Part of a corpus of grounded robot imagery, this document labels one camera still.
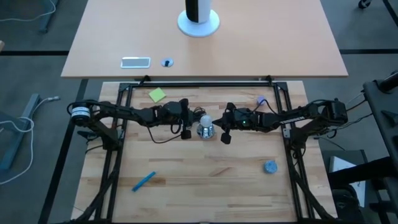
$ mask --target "wooden tabletop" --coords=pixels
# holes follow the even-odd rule
[[[221,25],[193,38],[177,27],[184,0],[90,0],[62,76],[346,77],[319,0],[213,0]],[[123,57],[150,68],[121,69]],[[172,58],[170,68],[161,66]]]
[[[118,86],[119,83],[104,83],[99,100],[115,103]],[[148,96],[151,90],[134,90],[132,106],[153,106]],[[289,90],[294,108],[307,104],[302,82],[289,82]],[[191,109],[201,106],[214,119],[221,117],[229,101],[237,107],[255,107],[258,95],[266,96],[276,110],[274,93],[266,87],[163,88],[163,91],[167,97],[160,104],[188,98]],[[259,111],[269,109],[260,106]],[[103,122],[110,125],[111,119]],[[114,222],[296,221],[280,129],[267,134],[232,131],[231,144],[225,145],[220,141],[219,127],[217,135],[209,141],[202,141],[195,128],[196,125],[190,140],[178,138],[167,144],[154,144],[146,128],[128,122]],[[152,132],[158,141],[173,136],[169,126],[152,128]],[[95,141],[89,147],[101,144]],[[86,155],[72,218],[79,216],[98,192],[105,154],[99,148]],[[263,172],[262,165],[267,160],[276,161],[275,174]],[[311,191],[329,213],[336,215],[317,141],[307,141],[304,163]],[[155,177],[132,192],[152,171],[157,172]]]

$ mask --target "white round base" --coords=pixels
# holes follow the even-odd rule
[[[190,37],[207,37],[214,34],[219,26],[220,19],[213,10],[210,11],[209,20],[201,24],[190,21],[185,10],[178,16],[178,28],[180,28],[185,35]]]

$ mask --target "small round object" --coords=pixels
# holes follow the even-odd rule
[[[359,7],[360,9],[366,9],[367,7],[370,6],[370,4],[371,4],[371,2],[368,2],[368,3],[364,4],[364,3],[362,2],[362,0],[360,0],[359,3],[358,3],[358,7]]]
[[[267,161],[264,163],[264,171],[269,174],[274,174],[278,171],[278,166],[275,161]]]
[[[259,97],[257,97],[257,105],[264,105],[266,102],[265,102],[265,99],[266,99],[266,97],[265,96],[259,96]]]
[[[174,61],[171,58],[165,58],[162,60],[163,67],[169,68],[169,67],[173,66],[173,64],[174,64]]]
[[[77,106],[72,109],[71,119],[79,127],[84,126],[90,120],[90,109],[84,106]]]
[[[212,118],[211,118],[211,116],[210,115],[204,115],[204,116],[202,116],[201,118],[200,118],[200,124],[203,126],[203,127],[205,127],[205,128],[208,128],[208,127],[210,127],[211,125],[213,125],[213,123],[212,123]]]

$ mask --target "blue marker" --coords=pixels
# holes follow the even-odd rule
[[[142,179],[135,187],[132,188],[133,192],[136,192],[140,187],[142,187],[144,185],[144,183],[148,182],[148,180],[150,178],[152,178],[153,176],[155,176],[156,172],[153,171],[151,172],[147,177],[145,177],[144,179]]]

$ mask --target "purple object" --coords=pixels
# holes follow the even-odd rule
[[[264,96],[259,96],[258,98],[257,98],[257,105],[264,105],[264,103],[266,103],[264,100],[265,100],[266,98],[264,97]]]

